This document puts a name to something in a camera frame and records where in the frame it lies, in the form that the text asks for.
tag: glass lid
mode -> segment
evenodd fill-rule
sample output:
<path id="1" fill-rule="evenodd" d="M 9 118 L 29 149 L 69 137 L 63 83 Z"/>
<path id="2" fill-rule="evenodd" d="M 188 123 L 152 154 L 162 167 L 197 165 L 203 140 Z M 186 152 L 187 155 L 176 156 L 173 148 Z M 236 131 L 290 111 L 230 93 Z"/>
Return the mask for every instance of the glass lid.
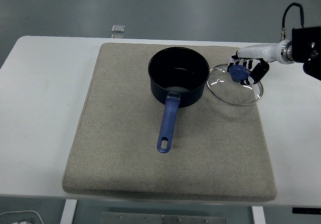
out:
<path id="1" fill-rule="evenodd" d="M 207 87 L 212 94 L 221 101 L 238 106 L 247 106 L 258 102 L 263 95 L 262 83 L 241 85 L 239 81 L 236 82 L 235 79 L 233 81 L 227 67 L 228 64 L 221 64 L 210 69 Z"/>

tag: saucepan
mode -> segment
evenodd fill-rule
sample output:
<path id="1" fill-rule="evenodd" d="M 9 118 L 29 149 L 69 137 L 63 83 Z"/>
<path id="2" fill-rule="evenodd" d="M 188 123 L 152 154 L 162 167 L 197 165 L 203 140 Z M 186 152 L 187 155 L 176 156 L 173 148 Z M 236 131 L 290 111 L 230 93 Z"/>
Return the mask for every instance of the saucepan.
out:
<path id="1" fill-rule="evenodd" d="M 157 52 L 149 62 L 150 88 L 154 97 L 165 104 L 157 150 L 171 149 L 178 108 L 196 103 L 210 75 L 206 59 L 185 47 L 169 47 Z"/>

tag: blue handle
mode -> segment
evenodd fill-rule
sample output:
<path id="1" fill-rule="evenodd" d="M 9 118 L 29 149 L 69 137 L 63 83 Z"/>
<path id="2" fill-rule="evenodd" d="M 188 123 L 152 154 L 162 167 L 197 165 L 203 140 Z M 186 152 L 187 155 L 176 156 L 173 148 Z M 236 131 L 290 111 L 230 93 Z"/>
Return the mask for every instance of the blue handle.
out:
<path id="1" fill-rule="evenodd" d="M 181 100 L 176 97 L 168 96 L 165 100 L 165 110 L 162 126 L 160 127 L 157 150 L 161 153 L 167 153 L 171 149 L 176 113 Z M 162 148 L 162 141 L 166 141 L 166 148 Z"/>

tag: gray floor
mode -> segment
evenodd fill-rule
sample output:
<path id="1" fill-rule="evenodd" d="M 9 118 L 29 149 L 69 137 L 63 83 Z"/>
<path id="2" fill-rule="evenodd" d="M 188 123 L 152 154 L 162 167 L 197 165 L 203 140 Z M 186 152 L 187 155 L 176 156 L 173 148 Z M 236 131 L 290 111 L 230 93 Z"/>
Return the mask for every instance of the gray floor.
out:
<path id="1" fill-rule="evenodd" d="M 45 224 L 60 223 L 64 210 L 65 200 L 40 198 L 11 198 L 0 197 L 0 214 L 8 211 L 34 210 L 38 212 Z M 41 224 L 36 213 L 9 213 L 0 216 L 0 223 L 11 224 L 27 221 L 32 224 Z"/>
<path id="2" fill-rule="evenodd" d="M 133 39 L 278 42 L 292 2 L 303 5 L 306 27 L 321 25 L 321 0 L 0 0 L 0 67 L 21 36 L 109 38 L 113 24 L 126 25 L 125 38 Z M 299 22 L 298 8 L 291 9 L 287 28 L 299 28 Z M 288 209 L 267 213 L 283 220 Z"/>

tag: gray felt mat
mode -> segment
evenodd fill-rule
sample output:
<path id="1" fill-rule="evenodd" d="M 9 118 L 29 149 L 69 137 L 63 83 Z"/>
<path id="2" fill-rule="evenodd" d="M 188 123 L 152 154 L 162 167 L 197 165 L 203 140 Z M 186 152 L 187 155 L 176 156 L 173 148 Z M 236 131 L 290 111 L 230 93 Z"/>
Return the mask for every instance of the gray felt mat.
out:
<path id="1" fill-rule="evenodd" d="M 126 198 L 268 201 L 276 188 L 257 106 L 232 106 L 205 86 L 180 108 L 172 148 L 156 149 L 164 105 L 148 63 L 167 45 L 101 46 L 63 179 L 66 192 Z M 237 48 L 187 46 L 210 67 Z"/>

